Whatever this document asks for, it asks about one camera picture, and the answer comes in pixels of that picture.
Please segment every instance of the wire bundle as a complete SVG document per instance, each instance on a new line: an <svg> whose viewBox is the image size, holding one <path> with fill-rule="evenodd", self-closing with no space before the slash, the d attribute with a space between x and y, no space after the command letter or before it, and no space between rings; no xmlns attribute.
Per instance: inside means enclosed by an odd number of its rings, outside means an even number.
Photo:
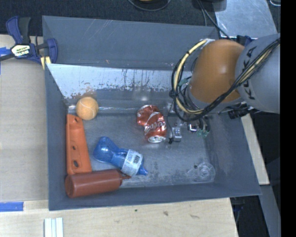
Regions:
<svg viewBox="0 0 296 237"><path fill-rule="evenodd" d="M249 80L268 60L272 52L280 46L280 38L269 44L252 62L247 64L244 67L242 73L237 77L235 82L226 91L224 94L220 95L216 100L214 100L211 104L206 106L203 109L197 107L185 94L185 91L188 87L189 78L185 78L182 80L182 74L184 70L184 64L187 58L199 47L203 48L208 42L209 39L202 39L200 42L195 44L178 62L176 67L172 72L171 78L171 97L174 99L174 111L177 116L185 121L191 122L194 120L198 120L207 115L212 109L214 109L218 104L220 104L227 96L229 96L236 88L241 86L244 82ZM189 117L186 118L180 114L179 109L181 109L184 113L188 114Z"/></svg>

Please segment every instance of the yellow cable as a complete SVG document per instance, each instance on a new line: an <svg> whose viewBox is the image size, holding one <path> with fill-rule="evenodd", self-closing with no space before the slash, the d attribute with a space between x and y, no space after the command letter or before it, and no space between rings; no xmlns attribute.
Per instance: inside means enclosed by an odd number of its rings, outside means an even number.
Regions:
<svg viewBox="0 0 296 237"><path fill-rule="evenodd" d="M204 45L207 43L207 39L204 39L202 41L200 41L199 43L197 43L196 45L194 45L184 56L183 58L181 59L179 65L178 65L178 69L176 71L176 75L175 75L175 78L174 78L174 83L173 83L173 86L174 86L174 89L177 88L177 85L178 85L178 80L179 80L179 74L182 70L182 67L185 63L185 61L187 60L187 58L192 54L192 52L194 52L197 48L199 48L200 46ZM245 74L242 75L242 77L239 79L239 83L243 83L245 82L251 75L252 71L254 71L254 69L256 68L256 66L260 63L260 62L263 62L272 52L272 49L269 49L267 50L264 54L261 55L261 57L253 64L250 66L250 68L245 72ZM201 110L190 110L190 109L187 109L185 108L181 102L179 101L179 98L176 97L176 103L177 105L179 106L179 108L181 110L183 110L185 113L189 113L189 114L194 114L194 115L198 115L198 114L201 114L203 112L204 109L201 109Z"/></svg>

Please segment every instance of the bottle label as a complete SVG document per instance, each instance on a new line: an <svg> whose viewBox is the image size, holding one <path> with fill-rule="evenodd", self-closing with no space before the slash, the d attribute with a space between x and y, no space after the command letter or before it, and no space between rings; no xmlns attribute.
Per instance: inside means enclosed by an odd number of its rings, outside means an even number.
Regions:
<svg viewBox="0 0 296 237"><path fill-rule="evenodd" d="M121 171L126 175L134 176L137 174L142 161L143 156L140 153L130 149L127 152Z"/></svg>

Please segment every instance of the black floor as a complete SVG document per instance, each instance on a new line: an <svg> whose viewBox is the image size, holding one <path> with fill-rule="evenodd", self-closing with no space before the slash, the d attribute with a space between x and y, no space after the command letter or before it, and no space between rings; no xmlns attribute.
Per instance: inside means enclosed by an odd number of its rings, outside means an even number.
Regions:
<svg viewBox="0 0 296 237"><path fill-rule="evenodd" d="M164 6L168 0L136 5L146 9ZM215 19L211 2L204 1L204 7ZM280 32L281 10L269 4L274 23ZM42 36L43 15L98 18L126 21L144 21L184 25L204 25L205 21L195 0L171 0L160 11L143 11L135 8L127 0L0 0L0 33L6 33L5 22L12 16L32 18L30 35ZM208 26L214 24L207 20ZM261 151L268 165L279 157L279 115L258 113L252 115ZM280 184L274 186L274 193L280 208ZM266 224L258 197L232 199L238 204L235 217L240 237L268 237Z"/></svg>

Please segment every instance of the blue plastic bottle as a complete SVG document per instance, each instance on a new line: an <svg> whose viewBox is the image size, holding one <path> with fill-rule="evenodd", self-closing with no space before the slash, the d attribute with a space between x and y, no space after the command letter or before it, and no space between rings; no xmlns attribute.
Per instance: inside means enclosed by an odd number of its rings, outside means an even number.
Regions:
<svg viewBox="0 0 296 237"><path fill-rule="evenodd" d="M119 148L109 137L100 138L93 156L99 161L113 164L129 176L148 174L144 168L142 154L131 149Z"/></svg>

